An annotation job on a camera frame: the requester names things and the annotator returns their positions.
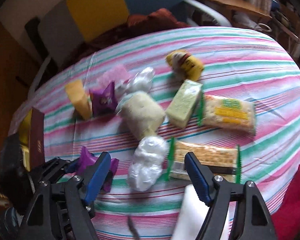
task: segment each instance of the barcode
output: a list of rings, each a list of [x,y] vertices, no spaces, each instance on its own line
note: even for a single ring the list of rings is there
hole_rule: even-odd
[[[179,170],[179,171],[184,171],[185,170],[185,164],[182,162],[173,162],[173,166],[172,166],[173,170]]]

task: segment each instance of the tablecloth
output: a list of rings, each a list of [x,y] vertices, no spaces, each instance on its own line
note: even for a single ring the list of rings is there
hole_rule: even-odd
[[[127,214],[132,215],[142,239],[170,239],[187,182],[160,177],[148,191],[132,192],[126,178],[138,142],[119,116],[76,119],[64,85],[82,79],[88,91],[98,87],[98,76],[118,64],[132,73],[151,66],[156,73],[151,96],[166,109],[180,86],[165,62],[165,56],[175,49],[186,49],[204,62],[199,82],[206,93],[255,102],[257,135],[252,138],[229,130],[197,127],[193,116],[185,129],[165,120],[158,130],[160,136],[225,147],[239,144],[242,182],[251,179],[257,183],[271,213],[280,206],[300,163],[300,70],[269,36],[236,28],[195,27],[119,43],[81,60],[43,85],[16,111],[9,132],[17,131],[34,106],[45,113],[46,160],[55,156],[75,159],[82,145],[96,155],[108,151],[120,160],[111,192],[98,195],[95,201],[97,213],[92,222],[100,239],[132,239]],[[229,209],[232,218],[234,205]]]

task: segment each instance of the purple wrapped candy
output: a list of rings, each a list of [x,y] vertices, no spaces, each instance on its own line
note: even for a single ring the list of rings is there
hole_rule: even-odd
[[[114,93],[114,82],[111,82],[104,90],[90,90],[90,98],[92,101],[92,114],[94,117],[99,114],[112,113],[118,105]]]
[[[98,157],[95,157],[92,153],[90,153],[88,151],[88,149],[85,146],[82,146],[81,155],[80,155],[80,158],[78,161],[79,167],[77,170],[77,174],[81,175],[84,172],[84,170],[86,169],[86,167],[95,164],[97,159],[98,159]],[[108,175],[106,176],[106,179],[102,185],[102,189],[106,193],[109,193],[111,190],[112,179],[113,179],[113,176],[115,175],[115,173],[117,172],[118,163],[119,163],[118,159],[111,159]]]

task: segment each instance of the yellow cushion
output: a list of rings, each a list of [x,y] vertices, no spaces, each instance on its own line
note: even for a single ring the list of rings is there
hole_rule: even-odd
[[[129,16],[124,0],[66,0],[66,3],[85,41],[125,23]]]

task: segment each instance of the red towel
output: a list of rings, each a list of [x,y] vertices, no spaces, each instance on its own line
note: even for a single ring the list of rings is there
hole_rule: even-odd
[[[281,207],[271,218],[278,240],[292,240],[300,232],[300,165],[288,186]]]

